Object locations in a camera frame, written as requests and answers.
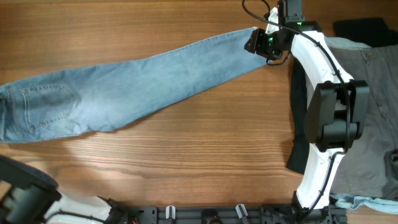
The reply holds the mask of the light blue jeans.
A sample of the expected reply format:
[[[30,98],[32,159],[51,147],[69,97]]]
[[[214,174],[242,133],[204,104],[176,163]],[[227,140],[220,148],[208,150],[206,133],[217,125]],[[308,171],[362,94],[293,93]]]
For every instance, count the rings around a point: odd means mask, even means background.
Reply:
[[[244,49],[252,29],[155,56],[51,72],[1,87],[1,141],[114,131],[265,65]]]

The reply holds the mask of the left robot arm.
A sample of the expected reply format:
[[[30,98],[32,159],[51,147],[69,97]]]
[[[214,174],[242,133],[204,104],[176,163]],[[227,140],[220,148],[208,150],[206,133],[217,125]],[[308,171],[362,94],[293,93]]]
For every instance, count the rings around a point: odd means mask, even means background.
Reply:
[[[35,167],[1,156],[1,181],[10,185],[1,196],[1,223],[134,224],[135,214],[101,197],[77,197]]]

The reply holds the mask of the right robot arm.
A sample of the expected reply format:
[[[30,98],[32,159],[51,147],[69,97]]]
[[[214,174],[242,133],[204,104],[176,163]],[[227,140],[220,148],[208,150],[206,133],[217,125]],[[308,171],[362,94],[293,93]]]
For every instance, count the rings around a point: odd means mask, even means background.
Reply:
[[[245,50],[264,57],[268,66],[285,63],[284,53],[293,56],[313,88],[303,124],[309,143],[303,180],[292,203],[271,214],[286,223],[322,223],[331,218],[329,194],[339,163],[362,136],[369,86],[339,65],[318,24],[305,20],[301,1],[279,1],[259,20],[267,27],[252,32]]]

